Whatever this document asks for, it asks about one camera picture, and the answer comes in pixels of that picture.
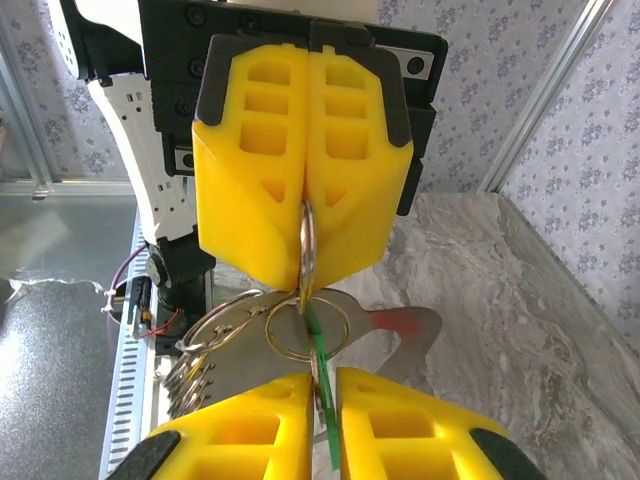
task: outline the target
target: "floral wallpaper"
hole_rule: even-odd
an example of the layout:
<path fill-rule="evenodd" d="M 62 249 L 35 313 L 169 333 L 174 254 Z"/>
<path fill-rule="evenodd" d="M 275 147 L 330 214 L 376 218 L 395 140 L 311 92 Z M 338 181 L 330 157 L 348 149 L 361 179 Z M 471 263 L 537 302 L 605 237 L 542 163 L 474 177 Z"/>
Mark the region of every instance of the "floral wallpaper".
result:
<path fill-rule="evenodd" d="M 29 85 L 31 115 L 47 139 L 56 176 L 126 177 L 106 120 L 82 81 L 67 71 L 54 39 L 46 0 L 5 0 L 6 35 L 15 48 Z"/>
<path fill-rule="evenodd" d="M 640 356 L 640 0 L 618 0 L 504 193 Z"/>
<path fill-rule="evenodd" d="M 475 190 L 585 0 L 383 0 L 383 24 L 449 42 L 423 191 Z"/>
<path fill-rule="evenodd" d="M 488 171 L 515 117 L 586 0 L 382 0 L 386 25 L 449 41 L 425 156 L 423 191 L 468 191 Z M 53 41 L 46 0 L 5 0 L 3 15 L 32 87 L 35 117 L 59 175 L 124 177 L 113 137 Z"/>

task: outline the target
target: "red mark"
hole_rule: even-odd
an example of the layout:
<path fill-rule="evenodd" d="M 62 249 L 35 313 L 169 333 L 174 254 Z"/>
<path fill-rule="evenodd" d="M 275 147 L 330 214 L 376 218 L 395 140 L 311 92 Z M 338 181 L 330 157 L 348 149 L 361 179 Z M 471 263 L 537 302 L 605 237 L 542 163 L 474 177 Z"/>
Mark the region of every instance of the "red mark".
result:
<path fill-rule="evenodd" d="M 383 310 L 373 313 L 373 323 L 378 328 L 393 330 L 403 337 L 406 335 L 416 335 L 422 331 L 420 321 L 416 315 L 410 311 Z"/>

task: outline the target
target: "black screw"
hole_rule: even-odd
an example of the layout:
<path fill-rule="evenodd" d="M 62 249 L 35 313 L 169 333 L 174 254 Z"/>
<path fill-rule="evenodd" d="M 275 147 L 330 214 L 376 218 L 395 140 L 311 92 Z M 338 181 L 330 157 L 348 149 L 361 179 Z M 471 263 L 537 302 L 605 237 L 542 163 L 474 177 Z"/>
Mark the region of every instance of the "black screw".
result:
<path fill-rule="evenodd" d="M 256 17 L 254 14 L 247 13 L 240 19 L 240 25 L 242 26 L 242 28 L 247 30 L 257 30 L 260 26 L 260 22 L 258 22 L 258 17 Z"/>
<path fill-rule="evenodd" d="M 193 168 L 193 153 L 187 153 L 184 157 L 182 157 L 182 163 L 187 168 Z"/>
<path fill-rule="evenodd" d="M 420 57 L 413 57 L 407 63 L 407 70 L 411 75 L 417 75 L 424 70 L 424 60 Z"/>
<path fill-rule="evenodd" d="M 182 115 L 183 117 L 188 117 L 189 115 L 191 115 L 191 113 L 193 113 L 193 108 L 191 108 L 191 105 L 186 102 L 176 103 L 175 108 L 176 113 L 178 115 Z"/>
<path fill-rule="evenodd" d="M 207 16 L 201 6 L 191 5 L 187 7 L 187 22 L 189 22 L 191 26 L 201 27 L 206 21 Z"/>
<path fill-rule="evenodd" d="M 189 73 L 196 78 L 202 78 L 204 74 L 204 63 L 202 63 L 202 60 L 191 60 L 189 62 Z"/>

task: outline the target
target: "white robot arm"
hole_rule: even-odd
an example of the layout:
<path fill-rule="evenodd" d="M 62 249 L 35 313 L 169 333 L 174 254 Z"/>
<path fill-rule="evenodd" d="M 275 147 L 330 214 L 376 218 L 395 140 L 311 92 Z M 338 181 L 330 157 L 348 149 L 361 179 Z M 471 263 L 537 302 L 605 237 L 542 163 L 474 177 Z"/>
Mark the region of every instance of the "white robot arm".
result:
<path fill-rule="evenodd" d="M 178 298 L 165 305 L 187 306 L 188 292 L 202 290 L 198 282 L 215 266 L 199 248 L 196 214 L 182 175 L 194 174 L 191 123 L 209 46 L 219 35 L 335 45 L 345 55 L 361 47 L 393 52 L 414 147 L 397 211 L 409 212 L 435 119 L 431 102 L 447 44 L 437 35 L 375 25 L 377 1 L 49 0 L 49 9 L 62 57 L 74 76 L 87 81 L 115 136 L 149 245 L 147 272 L 161 300 L 163 292 L 165 299 L 168 293 Z M 314 25 L 324 25 L 328 36 L 312 38 L 311 32 L 319 31 Z M 213 80 L 220 86 L 215 98 L 222 103 L 226 81 Z"/>

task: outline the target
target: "marble surface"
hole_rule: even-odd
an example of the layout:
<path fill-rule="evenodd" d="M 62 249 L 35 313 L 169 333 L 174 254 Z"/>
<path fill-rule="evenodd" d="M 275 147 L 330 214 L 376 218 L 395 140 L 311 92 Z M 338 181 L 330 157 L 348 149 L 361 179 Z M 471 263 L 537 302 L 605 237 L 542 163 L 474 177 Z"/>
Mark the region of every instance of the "marble surface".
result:
<path fill-rule="evenodd" d="M 216 284 L 255 286 L 224 267 Z M 550 479 L 640 478 L 640 362 L 503 198 L 419 196 L 382 261 L 336 287 L 367 309 L 437 310 L 405 383 L 495 419 Z M 395 346 L 373 332 L 334 364 L 375 371 Z M 314 478 L 338 478 L 326 444 L 314 453 Z"/>

